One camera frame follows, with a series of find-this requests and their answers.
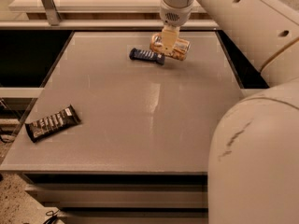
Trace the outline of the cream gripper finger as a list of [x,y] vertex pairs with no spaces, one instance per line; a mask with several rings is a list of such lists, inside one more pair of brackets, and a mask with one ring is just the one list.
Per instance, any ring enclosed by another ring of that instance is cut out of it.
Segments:
[[172,25],[165,25],[161,32],[161,41],[163,44],[163,54],[170,55],[178,39],[179,28]]

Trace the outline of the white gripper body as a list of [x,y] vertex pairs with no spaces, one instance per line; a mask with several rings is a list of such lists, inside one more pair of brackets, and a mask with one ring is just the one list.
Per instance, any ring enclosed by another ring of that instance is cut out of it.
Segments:
[[189,19],[191,11],[192,4],[188,4],[184,7],[173,7],[162,0],[160,6],[160,18],[166,25],[180,27]]

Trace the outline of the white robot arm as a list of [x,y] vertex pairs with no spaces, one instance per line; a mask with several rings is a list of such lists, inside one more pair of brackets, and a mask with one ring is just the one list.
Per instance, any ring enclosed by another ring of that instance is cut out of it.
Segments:
[[162,0],[164,50],[198,2],[266,81],[219,122],[208,224],[299,224],[298,13],[279,0]]

